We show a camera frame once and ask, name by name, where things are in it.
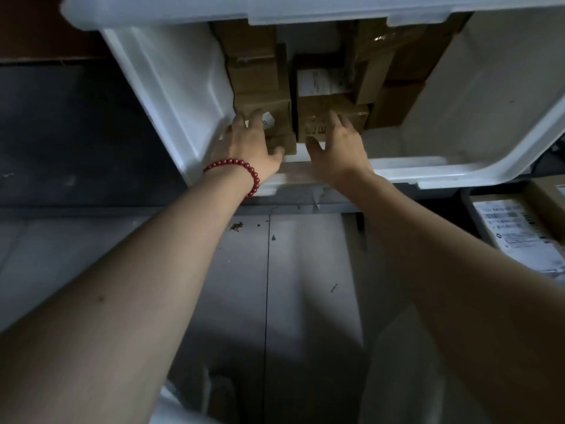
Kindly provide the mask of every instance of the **white sticker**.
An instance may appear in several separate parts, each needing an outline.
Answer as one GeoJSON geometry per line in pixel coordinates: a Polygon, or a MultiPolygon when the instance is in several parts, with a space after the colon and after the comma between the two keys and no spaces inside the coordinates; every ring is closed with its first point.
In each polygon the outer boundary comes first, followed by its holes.
{"type": "MultiPolygon", "coordinates": [[[[275,118],[272,116],[272,114],[270,112],[266,112],[263,113],[263,129],[269,129],[270,127],[274,127],[275,126],[275,118]]],[[[249,126],[249,121],[246,120],[245,121],[245,126],[248,127],[249,126]]]]}
{"type": "Polygon", "coordinates": [[[473,205],[503,253],[543,274],[565,272],[565,258],[518,201],[503,199],[473,205]]]}
{"type": "Polygon", "coordinates": [[[344,68],[298,70],[298,96],[343,94],[351,91],[344,68]]]}

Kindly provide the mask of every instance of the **dark gray surface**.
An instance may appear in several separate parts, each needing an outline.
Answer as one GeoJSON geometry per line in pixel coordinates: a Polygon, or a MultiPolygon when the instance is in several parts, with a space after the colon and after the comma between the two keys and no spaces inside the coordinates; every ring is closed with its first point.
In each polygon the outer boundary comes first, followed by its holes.
{"type": "Polygon", "coordinates": [[[182,178],[114,62],[0,67],[0,207],[163,206],[182,178]]]}

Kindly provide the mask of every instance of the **bracelet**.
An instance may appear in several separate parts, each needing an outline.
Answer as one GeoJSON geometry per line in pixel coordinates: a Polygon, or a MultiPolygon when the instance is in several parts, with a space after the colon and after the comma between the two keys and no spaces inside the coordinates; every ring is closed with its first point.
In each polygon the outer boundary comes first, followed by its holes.
{"type": "Polygon", "coordinates": [[[236,158],[228,158],[228,159],[224,159],[224,160],[218,160],[214,163],[211,163],[206,168],[204,168],[204,172],[211,170],[212,168],[215,168],[215,167],[221,167],[223,165],[240,165],[240,166],[244,167],[246,170],[248,170],[249,173],[251,174],[251,176],[253,177],[253,188],[251,189],[251,192],[247,193],[245,196],[250,197],[250,196],[253,196],[255,194],[255,192],[257,192],[257,190],[259,189],[259,183],[260,183],[259,174],[253,169],[253,167],[250,164],[248,164],[244,160],[236,159],[236,158]]]}

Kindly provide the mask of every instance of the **human arm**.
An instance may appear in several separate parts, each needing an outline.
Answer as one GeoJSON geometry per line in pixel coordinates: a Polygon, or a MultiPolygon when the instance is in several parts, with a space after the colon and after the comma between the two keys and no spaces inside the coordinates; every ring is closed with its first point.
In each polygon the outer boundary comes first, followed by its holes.
{"type": "Polygon", "coordinates": [[[500,422],[564,422],[565,289],[404,196],[331,119],[315,173],[370,220],[447,364],[500,422]]]}
{"type": "MultiPolygon", "coordinates": [[[[262,113],[234,120],[215,159],[250,163],[264,181],[262,113]]],[[[147,422],[194,311],[217,243],[253,178],[209,170],[149,220],[0,335],[0,422],[147,422]]]]}

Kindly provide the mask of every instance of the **plastic storage container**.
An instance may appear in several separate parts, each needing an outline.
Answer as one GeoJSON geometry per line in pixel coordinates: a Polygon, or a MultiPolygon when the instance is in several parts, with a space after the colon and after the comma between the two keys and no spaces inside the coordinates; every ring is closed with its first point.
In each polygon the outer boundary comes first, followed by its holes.
{"type": "MultiPolygon", "coordinates": [[[[145,11],[145,16],[136,16],[140,9],[136,3],[145,3],[145,7],[152,3],[136,1],[127,7],[131,13],[127,19],[123,17],[126,6],[116,2],[104,5],[103,18],[95,17],[100,15],[99,5],[84,5],[84,14],[77,15],[81,1],[66,0],[63,12],[72,23],[85,27],[195,20],[194,12],[182,17],[187,11],[183,9],[194,0],[178,0],[174,17],[162,11],[165,7],[156,9],[153,15],[145,11]],[[122,9],[119,19],[113,16],[117,8],[122,9]]],[[[374,0],[365,1],[375,4],[374,0]]],[[[459,10],[564,2],[506,0],[506,4],[496,5],[495,1],[485,1],[482,7],[477,1],[475,5],[459,6],[459,10]]],[[[252,23],[275,23],[302,17],[327,19],[333,14],[315,15],[312,11],[310,16],[292,16],[282,9],[279,17],[265,19],[256,5],[246,13],[246,2],[238,8],[234,7],[238,0],[226,3],[231,7],[222,5],[223,10],[219,8],[215,14],[207,11],[198,17],[247,15],[252,23]]],[[[258,0],[258,6],[262,3],[266,1],[258,0]]],[[[418,9],[392,14],[389,22],[434,22],[446,17],[439,13],[441,9],[431,8],[432,0],[419,3],[418,9]]],[[[447,13],[451,10],[455,9],[446,8],[447,13]]],[[[388,11],[373,8],[356,14],[343,8],[333,17],[383,16],[372,13],[388,11]]],[[[327,32],[328,27],[331,24],[280,25],[277,35],[279,41],[287,43],[292,56],[295,51],[337,45],[337,34],[327,32]]],[[[102,34],[178,169],[186,182],[193,184],[201,175],[211,142],[234,115],[224,58],[208,24],[127,26],[102,29],[102,34]]],[[[565,10],[561,7],[475,13],[449,45],[402,126],[364,132],[373,168],[393,182],[421,188],[491,185],[516,177],[565,130],[564,47],[565,10]]],[[[264,182],[258,194],[273,194],[285,185],[314,184],[308,160],[304,145],[298,144],[297,155],[285,157],[279,173],[264,182]]]]}

